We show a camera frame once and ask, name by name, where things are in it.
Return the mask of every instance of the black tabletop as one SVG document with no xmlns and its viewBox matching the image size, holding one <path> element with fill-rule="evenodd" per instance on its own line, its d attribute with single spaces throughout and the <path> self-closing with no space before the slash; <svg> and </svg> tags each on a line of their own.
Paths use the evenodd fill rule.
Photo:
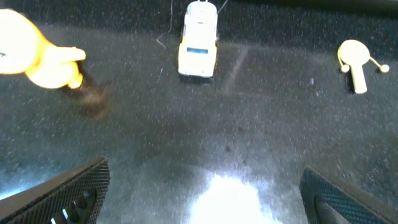
<svg viewBox="0 0 398 224">
<path fill-rule="evenodd" d="M 230 1 L 218 15 L 212 83 L 180 80 L 190 1 L 4 1 L 111 84 L 102 119 L 25 76 L 0 79 L 0 194 L 98 156 L 111 184 L 98 223 L 306 223 L 299 192 L 317 166 L 398 206 L 398 20 Z M 222 1 L 215 1 L 219 8 Z M 336 51 L 366 44 L 368 92 L 352 93 Z"/>
</svg>

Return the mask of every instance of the yellow toy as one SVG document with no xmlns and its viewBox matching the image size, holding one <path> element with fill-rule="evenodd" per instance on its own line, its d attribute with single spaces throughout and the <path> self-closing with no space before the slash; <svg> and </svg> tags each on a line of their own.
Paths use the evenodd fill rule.
<svg viewBox="0 0 398 224">
<path fill-rule="evenodd" d="M 0 9 L 0 73 L 25 73 L 43 88 L 68 86 L 76 89 L 83 82 L 76 61 L 86 53 L 74 47 L 57 47 L 49 42 L 26 17 Z"/>
</svg>

